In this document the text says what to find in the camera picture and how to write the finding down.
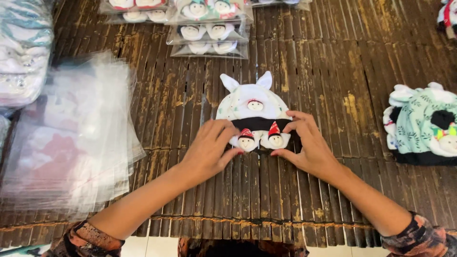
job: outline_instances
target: bamboo mat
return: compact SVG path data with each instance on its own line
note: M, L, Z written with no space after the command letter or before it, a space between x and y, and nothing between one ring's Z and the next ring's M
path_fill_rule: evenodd
M269 70L271 90L291 109L314 115L338 160L456 234L456 169L397 165L382 123L395 84L416 88L436 81L457 92L456 47L435 30L439 1L315 0L310 12L257 8L249 60L170 58L168 27L104 25L97 2L59 2L54 61L110 49L136 69L132 118L148 157L136 164L132 190L178 163L201 123L215 117L228 94L221 73L247 84ZM134 235L381 245L338 190L266 153L236 157L157 211L149 234L148 224ZM59 212L4 211L0 246L49 243L69 225Z

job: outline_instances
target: sleeve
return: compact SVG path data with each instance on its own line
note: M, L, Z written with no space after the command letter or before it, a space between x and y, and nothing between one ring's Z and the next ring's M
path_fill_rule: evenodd
M71 227L42 257L120 257L124 243L86 220Z
M409 226L396 236L383 237L383 246L390 256L447 257L455 253L457 239L447 235L444 228L433 227L424 217L412 213Z

